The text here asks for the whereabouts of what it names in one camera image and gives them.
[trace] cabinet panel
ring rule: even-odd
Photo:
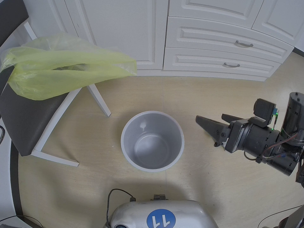
[[[295,46],[303,24],[304,0],[264,0],[252,28]]]
[[[222,72],[270,77],[280,66],[273,61],[230,52],[167,48],[164,70]]]
[[[263,0],[170,0],[169,16],[220,21],[251,28]]]
[[[180,17],[168,18],[166,46],[233,52],[279,63],[283,63],[294,48],[253,29]]]
[[[116,47],[139,69],[163,65],[168,0],[65,0],[78,36]]]

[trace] drawer panel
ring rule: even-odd
[[[236,43],[253,44],[252,47]],[[166,47],[233,52],[283,63],[293,46],[252,29],[204,19],[169,17]]]
[[[187,70],[270,77],[280,63],[236,53],[189,48],[165,49],[164,70]]]

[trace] wooden floor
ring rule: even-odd
[[[292,53],[265,82],[193,77],[128,77],[97,84],[112,115],[106,117],[86,88],[71,103],[43,151],[77,160],[71,167],[37,157],[19,158],[19,185],[25,215],[45,228],[98,228],[105,223],[106,200],[122,188],[138,201],[165,194],[170,200],[196,200],[220,228],[256,228],[266,216],[304,203],[304,189],[274,168],[213,147],[196,115],[221,121],[222,113],[249,118],[257,98],[279,108],[284,119],[289,93],[304,93],[304,58]],[[171,168],[147,173],[127,162],[120,147],[124,125],[134,115],[157,110],[175,118],[185,147]],[[110,213],[129,197],[114,192]],[[260,227],[274,227],[293,210],[274,215]]]

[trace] yellow plastic bag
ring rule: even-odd
[[[2,56],[14,66],[8,83],[20,96],[45,100],[113,78],[136,75],[136,61],[66,33],[37,38]]]

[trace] metal handle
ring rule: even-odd
[[[253,44],[244,44],[244,43],[241,43],[241,42],[239,42],[238,40],[236,41],[236,43],[237,44],[239,44],[239,45],[242,45],[242,46],[244,46],[244,47],[253,47]]]
[[[234,66],[234,65],[229,65],[229,64],[227,64],[227,63],[224,63],[224,65],[225,65],[225,66],[229,66],[229,67],[239,67],[239,66],[240,66],[239,64],[236,65],[236,66]]]

